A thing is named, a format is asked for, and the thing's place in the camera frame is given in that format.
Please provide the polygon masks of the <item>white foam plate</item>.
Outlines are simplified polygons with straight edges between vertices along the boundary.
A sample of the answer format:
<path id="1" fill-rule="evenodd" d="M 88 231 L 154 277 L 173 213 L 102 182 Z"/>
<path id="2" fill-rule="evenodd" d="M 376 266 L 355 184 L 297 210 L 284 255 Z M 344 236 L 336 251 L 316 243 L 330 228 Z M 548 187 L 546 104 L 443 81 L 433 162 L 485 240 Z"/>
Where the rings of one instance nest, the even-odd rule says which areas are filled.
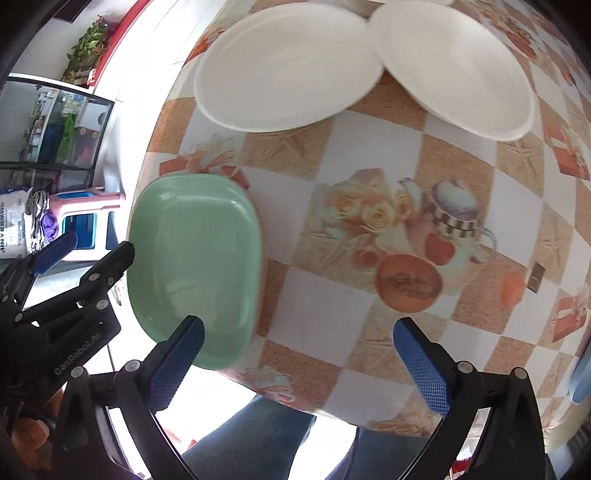
<path id="1" fill-rule="evenodd" d="M 531 130 L 535 95 L 524 70 L 472 17 L 426 1 L 394 1 L 374 11 L 369 28 L 386 69 L 434 116 L 496 141 Z"/>
<path id="2" fill-rule="evenodd" d="M 243 18 L 212 42 L 195 72 L 195 100 L 220 126 L 276 132 L 345 110 L 382 75 L 365 19 L 328 4 L 284 4 Z"/>

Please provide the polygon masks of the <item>white printed bag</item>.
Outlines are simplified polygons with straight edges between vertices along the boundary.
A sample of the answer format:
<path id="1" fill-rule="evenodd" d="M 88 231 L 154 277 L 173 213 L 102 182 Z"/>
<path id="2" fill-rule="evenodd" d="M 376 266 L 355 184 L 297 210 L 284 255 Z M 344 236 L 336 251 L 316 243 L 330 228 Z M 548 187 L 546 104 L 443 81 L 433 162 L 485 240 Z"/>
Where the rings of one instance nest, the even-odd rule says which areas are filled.
<path id="1" fill-rule="evenodd" d="M 31 216 L 26 213 L 31 190 L 9 189 L 1 192 L 0 255 L 13 259 L 28 253 L 27 243 L 32 228 Z"/>

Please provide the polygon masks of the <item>pink plastic stool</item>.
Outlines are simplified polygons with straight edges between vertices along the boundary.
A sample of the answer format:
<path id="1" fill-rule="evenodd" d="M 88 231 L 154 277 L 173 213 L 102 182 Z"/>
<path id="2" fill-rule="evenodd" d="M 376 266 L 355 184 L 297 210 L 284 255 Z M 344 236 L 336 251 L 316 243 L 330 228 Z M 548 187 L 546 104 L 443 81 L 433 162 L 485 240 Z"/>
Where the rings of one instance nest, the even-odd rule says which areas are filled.
<path id="1" fill-rule="evenodd" d="M 58 234 L 74 232 L 77 246 L 66 261 L 99 260 L 118 245 L 114 212 L 124 203 L 119 192 L 103 188 L 62 192 L 49 196 L 49 211 L 56 217 Z"/>

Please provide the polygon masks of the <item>blue plastic bowl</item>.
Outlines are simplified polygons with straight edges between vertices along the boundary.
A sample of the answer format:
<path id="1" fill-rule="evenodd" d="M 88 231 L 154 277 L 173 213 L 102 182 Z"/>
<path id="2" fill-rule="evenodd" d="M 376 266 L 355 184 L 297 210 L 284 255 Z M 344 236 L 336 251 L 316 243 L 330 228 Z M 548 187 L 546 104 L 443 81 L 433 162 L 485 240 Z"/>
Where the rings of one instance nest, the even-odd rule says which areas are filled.
<path id="1" fill-rule="evenodd" d="M 571 401 L 582 403 L 591 393 L 591 342 L 588 343 L 581 359 L 573 371 L 569 392 Z"/>

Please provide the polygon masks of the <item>glass display cabinet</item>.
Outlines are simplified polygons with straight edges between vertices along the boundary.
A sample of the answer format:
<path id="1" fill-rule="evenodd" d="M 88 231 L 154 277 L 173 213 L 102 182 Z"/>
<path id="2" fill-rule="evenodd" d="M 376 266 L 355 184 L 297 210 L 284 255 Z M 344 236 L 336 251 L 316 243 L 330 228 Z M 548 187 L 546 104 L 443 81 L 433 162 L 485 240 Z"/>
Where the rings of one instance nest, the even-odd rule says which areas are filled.
<path id="1" fill-rule="evenodd" d="M 114 107 L 83 88 L 9 75 L 1 87 L 1 189 L 90 187 Z"/>

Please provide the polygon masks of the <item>patterned tablecloth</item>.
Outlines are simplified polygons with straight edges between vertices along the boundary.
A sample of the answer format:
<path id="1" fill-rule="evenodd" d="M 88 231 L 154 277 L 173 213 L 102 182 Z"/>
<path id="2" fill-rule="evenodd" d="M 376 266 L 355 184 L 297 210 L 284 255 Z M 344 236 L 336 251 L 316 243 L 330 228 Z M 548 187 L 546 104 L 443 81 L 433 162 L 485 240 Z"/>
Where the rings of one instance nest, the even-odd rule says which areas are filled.
<path id="1" fill-rule="evenodd" d="M 590 340 L 590 74 L 530 1 L 457 1 L 532 87 L 524 137 L 485 139 L 438 119 L 385 75 L 330 119 L 239 133 L 197 106 L 219 36 L 270 1 L 229 1 L 185 61 L 138 181 L 144 198 L 214 175 L 263 223 L 259 323 L 229 378 L 283 405 L 429 436 L 429 410 L 392 344 L 412 317 L 458 360 L 524 368 L 546 430 L 584 411 L 573 374 Z"/>

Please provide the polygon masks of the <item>potted green plant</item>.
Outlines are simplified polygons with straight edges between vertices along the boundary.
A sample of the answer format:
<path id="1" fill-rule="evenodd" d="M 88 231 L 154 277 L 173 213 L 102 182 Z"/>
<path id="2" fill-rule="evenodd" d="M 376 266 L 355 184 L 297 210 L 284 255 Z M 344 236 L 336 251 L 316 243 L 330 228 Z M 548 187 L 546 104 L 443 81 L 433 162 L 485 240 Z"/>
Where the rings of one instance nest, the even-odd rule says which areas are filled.
<path id="1" fill-rule="evenodd" d="M 110 24 L 104 16 L 99 15 L 66 54 L 68 63 L 61 81 L 86 87 L 91 73 L 107 49 L 109 37 Z"/>

